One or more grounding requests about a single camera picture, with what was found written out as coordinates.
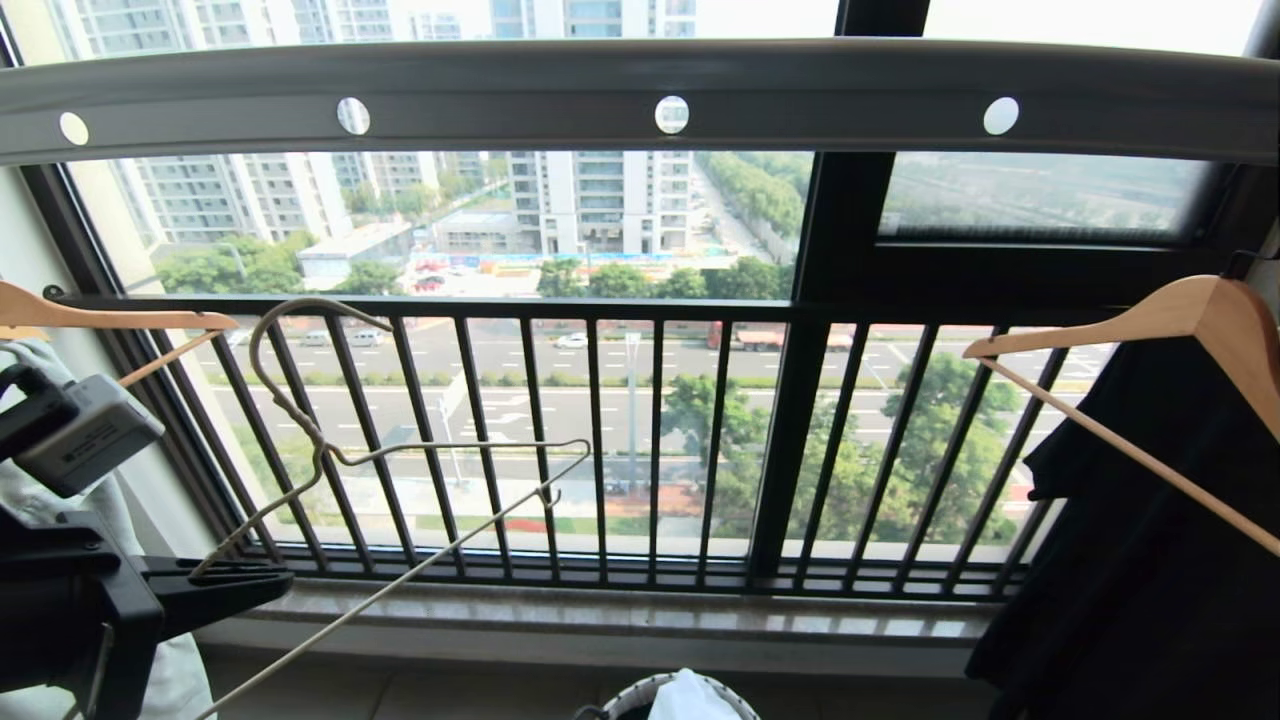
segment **truck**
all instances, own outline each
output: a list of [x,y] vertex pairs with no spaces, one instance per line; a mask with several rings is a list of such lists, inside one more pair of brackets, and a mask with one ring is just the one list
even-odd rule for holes
[[[785,324],[756,323],[754,325],[751,329],[735,329],[731,347],[740,346],[748,351],[782,350],[782,343],[787,337]],[[719,348],[723,333],[723,325],[719,322],[710,323],[707,331],[707,347]],[[851,334],[851,325],[832,324],[831,333],[827,336],[827,352],[849,352],[854,346]]]

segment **round hole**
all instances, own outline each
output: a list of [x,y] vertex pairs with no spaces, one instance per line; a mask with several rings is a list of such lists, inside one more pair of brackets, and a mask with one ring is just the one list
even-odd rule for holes
[[88,143],[88,126],[76,113],[63,113],[58,118],[58,128],[63,131],[63,137],[72,145]]
[[369,108],[356,97],[343,97],[338,101],[338,123],[351,135],[369,132]]
[[653,109],[653,122],[667,135],[676,135],[689,124],[689,102],[678,95],[668,95]]
[[987,111],[982,115],[982,127],[987,135],[1005,135],[1016,122],[1018,101],[1012,97],[1001,97],[987,105]]

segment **clothes hanger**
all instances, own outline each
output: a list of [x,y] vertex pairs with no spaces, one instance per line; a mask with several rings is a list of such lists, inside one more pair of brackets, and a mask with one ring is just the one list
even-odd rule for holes
[[41,337],[44,332],[40,331],[32,334],[35,328],[41,327],[209,331],[120,378],[120,386],[129,387],[223,331],[238,328],[239,323],[219,313],[81,310],[51,302],[13,283],[0,281],[0,340]]
[[983,338],[969,345],[964,356],[977,359],[1056,407],[1280,557],[1280,538],[1093,418],[992,360],[992,356],[1009,352],[1164,337],[1194,337],[1199,341],[1280,441],[1280,334],[1262,300],[1238,279],[1192,275],[1161,287],[1110,320]]
[[275,674],[278,670],[280,670],[282,667],[284,667],[285,665],[288,665],[289,662],[292,662],[294,659],[297,659],[300,655],[302,655],[303,652],[306,652],[307,650],[310,650],[312,646],[315,646],[316,643],[319,643],[324,638],[326,638],[330,634],[333,634],[334,632],[337,632],[339,628],[342,628],[343,625],[346,625],[356,615],[360,615],[361,612],[364,612],[365,610],[367,610],[370,606],[372,606],[375,602],[378,602],[383,597],[387,597],[388,594],[390,594],[392,592],[394,592],[397,588],[399,588],[404,583],[407,583],[411,579],[413,579],[415,575],[417,575],[422,570],[425,570],[425,569],[430,568],[431,565],[434,565],[440,559],[447,557],[452,552],[456,552],[460,547],[462,547],[463,543],[466,543],[467,541],[470,541],[475,536],[480,534],[481,532],[486,530],[489,528],[489,525],[493,525],[494,523],[498,523],[499,520],[502,520],[503,518],[506,518],[508,514],[511,514],[512,511],[515,511],[517,507],[520,507],[521,505],[524,505],[529,500],[532,500],[534,497],[538,497],[538,498],[540,498],[543,501],[543,505],[545,505],[547,507],[553,507],[557,502],[559,502],[559,491],[557,491],[556,497],[552,498],[548,495],[548,491],[549,491],[550,486],[554,484],[561,478],[563,478],[564,475],[567,475],[571,470],[573,470],[573,468],[577,468],[579,465],[582,464],[584,460],[586,460],[588,457],[591,456],[591,443],[590,443],[590,441],[588,441],[585,438],[575,438],[575,439],[568,439],[568,441],[562,441],[562,442],[552,442],[552,441],[538,441],[538,442],[415,442],[415,443],[393,445],[393,446],[381,447],[381,448],[378,448],[378,450],[375,450],[375,451],[372,451],[372,452],[370,452],[367,455],[361,455],[358,457],[347,457],[343,454],[343,451],[342,451],[340,447],[338,447],[337,445],[333,445],[328,439],[325,439],[324,430],[320,428],[320,425],[317,424],[316,419],[312,418],[311,415],[307,415],[297,405],[294,405],[293,401],[289,398],[288,393],[285,393],[283,389],[280,389],[280,387],[275,383],[275,380],[271,379],[271,375],[266,372],[266,369],[262,368],[262,360],[261,360],[260,347],[261,347],[261,342],[262,342],[262,336],[266,332],[266,329],[280,315],[283,315],[283,314],[285,314],[288,311],[292,311],[292,310],[297,310],[300,307],[311,307],[311,306],[328,307],[330,310],[342,313],[344,315],[358,318],[358,319],[361,319],[361,320],[364,320],[364,322],[366,322],[366,323],[369,323],[369,324],[371,324],[371,325],[374,325],[376,328],[381,328],[383,331],[387,331],[387,332],[390,332],[390,329],[392,329],[389,325],[387,325],[387,323],[383,323],[383,322],[378,320],[376,318],[372,318],[372,316],[370,316],[370,315],[367,315],[365,313],[361,313],[360,310],[356,310],[356,309],[353,309],[353,307],[351,307],[348,305],[344,305],[342,302],[338,302],[335,300],[329,300],[329,299],[325,299],[325,297],[300,297],[297,300],[289,300],[287,302],[282,302],[282,304],[276,305],[275,307],[273,307],[271,310],[269,310],[266,314],[264,314],[261,319],[259,319],[257,324],[253,325],[253,332],[250,336],[250,341],[248,341],[248,360],[250,360],[250,366],[253,369],[253,374],[257,375],[257,379],[262,384],[262,387],[265,387],[266,391],[271,395],[271,401],[275,405],[278,405],[282,410],[284,410],[285,414],[288,414],[289,418],[294,423],[298,424],[298,427],[302,429],[302,432],[311,441],[311,445],[315,447],[315,451],[311,455],[311,477],[307,479],[307,482],[302,483],[301,486],[294,487],[289,492],[282,495],[276,500],[274,500],[274,501],[269,502],[268,505],[262,506],[261,510],[259,510],[252,516],[250,516],[247,520],[244,520],[236,530],[232,532],[230,536],[227,537],[225,541],[223,541],[221,543],[219,543],[219,546],[216,548],[214,548],[214,551],[210,552],[209,556],[205,557],[205,560],[191,571],[191,577],[192,578],[198,578],[214,561],[216,561],[221,555],[224,555],[225,552],[228,552],[236,544],[236,542],[241,537],[243,537],[246,533],[248,533],[250,529],[252,529],[259,523],[261,523],[262,519],[266,518],[266,515],[269,515],[270,512],[274,512],[276,509],[279,509],[284,503],[287,503],[291,500],[296,498],[297,496],[302,495],[307,489],[315,487],[320,482],[320,477],[321,477],[320,460],[321,460],[321,457],[325,454],[333,455],[333,457],[337,459],[343,465],[355,466],[355,465],[360,465],[362,462],[369,462],[369,461],[375,460],[378,457],[383,457],[384,455],[388,455],[388,454],[392,454],[392,452],[399,452],[401,450],[420,450],[420,448],[421,450],[512,448],[512,447],[521,447],[521,448],[534,447],[534,448],[538,448],[538,447],[568,447],[571,445],[579,445],[579,446],[582,447],[582,452],[580,455],[575,456],[568,462],[568,465],[566,465],[558,473],[556,473],[554,475],[552,475],[545,483],[541,483],[540,486],[538,486],[534,489],[529,491],[522,497],[520,497],[518,500],[516,500],[511,505],[507,505],[506,507],[503,507],[499,512],[497,512],[495,515],[493,515],[492,518],[489,518],[488,520],[485,520],[484,523],[481,523],[479,527],[476,527],[471,532],[468,532],[468,533],[463,534],[462,537],[460,537],[458,539],[453,541],[447,547],[440,548],[438,552],[435,552],[434,555],[431,555],[430,557],[428,557],[422,562],[419,562],[417,565],[415,565],[413,568],[411,568],[408,571],[406,571],[404,574],[402,574],[399,578],[396,578],[394,580],[392,580],[390,583],[388,583],[387,585],[384,585],[381,589],[379,589],[378,592],[375,592],[374,594],[369,596],[362,602],[360,602],[358,605],[356,605],[355,607],[352,607],[351,610],[348,610],[347,612],[344,612],[340,618],[338,618],[333,623],[329,623],[328,625],[325,625],[324,628],[321,628],[319,632],[316,632],[314,635],[311,635],[310,638],[307,638],[306,641],[303,641],[302,643],[300,643],[297,647],[294,647],[289,652],[284,653],[279,660],[276,660],[275,662],[268,665],[266,667],[264,667],[261,671],[259,671],[256,675],[253,675],[248,680],[244,680],[243,683],[241,683],[237,688],[234,688],[233,691],[230,691],[227,694],[224,694],[221,698],[218,700],[218,702],[212,703],[204,712],[201,712],[200,715],[197,715],[196,720],[205,720],[207,717],[211,717],[215,712],[218,712],[219,710],[221,710],[227,703],[234,701],[239,696],[244,694],[246,692],[248,692],[250,689],[252,689],[253,687],[256,687],[259,683],[261,683],[261,682],[266,680],[268,678],[270,678],[273,674]]

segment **gray cloth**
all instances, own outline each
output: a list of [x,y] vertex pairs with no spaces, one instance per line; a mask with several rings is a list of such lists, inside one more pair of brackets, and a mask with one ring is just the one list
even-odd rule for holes
[[[74,379],[49,345],[38,340],[0,342],[0,368],[17,360],[40,368],[49,379],[63,384]],[[0,400],[0,409],[20,398],[10,391]],[[133,532],[124,493],[114,474],[102,478],[86,493],[61,498],[40,484],[13,460],[0,462],[0,505],[26,524],[52,523],[59,512],[93,510],[102,516],[106,529],[120,550],[142,555],[142,546]],[[0,694],[0,717],[5,720],[61,719],[74,705],[72,694],[60,688],[36,687]],[[151,678],[140,720],[182,720],[195,717],[212,705],[205,665],[189,634],[173,638],[156,647]]]

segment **tile floor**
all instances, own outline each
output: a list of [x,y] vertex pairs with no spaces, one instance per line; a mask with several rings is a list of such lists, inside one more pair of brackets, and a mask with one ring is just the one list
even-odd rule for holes
[[[275,656],[206,648],[214,697]],[[440,665],[315,655],[220,714],[221,720],[570,720],[645,670]],[[763,720],[980,720],[992,691],[966,680],[717,674]]]

